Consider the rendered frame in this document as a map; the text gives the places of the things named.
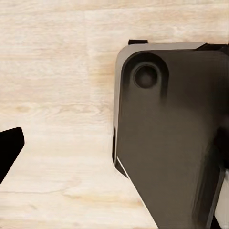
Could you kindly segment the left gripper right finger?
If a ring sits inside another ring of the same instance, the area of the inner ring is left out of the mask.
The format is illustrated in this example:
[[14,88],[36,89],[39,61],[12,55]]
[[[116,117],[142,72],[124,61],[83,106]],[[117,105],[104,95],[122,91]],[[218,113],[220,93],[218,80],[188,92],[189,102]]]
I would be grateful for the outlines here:
[[214,144],[229,165],[229,129],[218,127]]

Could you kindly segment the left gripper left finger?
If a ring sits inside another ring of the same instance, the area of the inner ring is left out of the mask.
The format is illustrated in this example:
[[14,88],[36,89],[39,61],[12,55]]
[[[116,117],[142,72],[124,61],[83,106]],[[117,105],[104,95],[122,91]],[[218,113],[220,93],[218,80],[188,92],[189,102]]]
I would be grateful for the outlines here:
[[0,133],[0,184],[25,145],[20,127]]

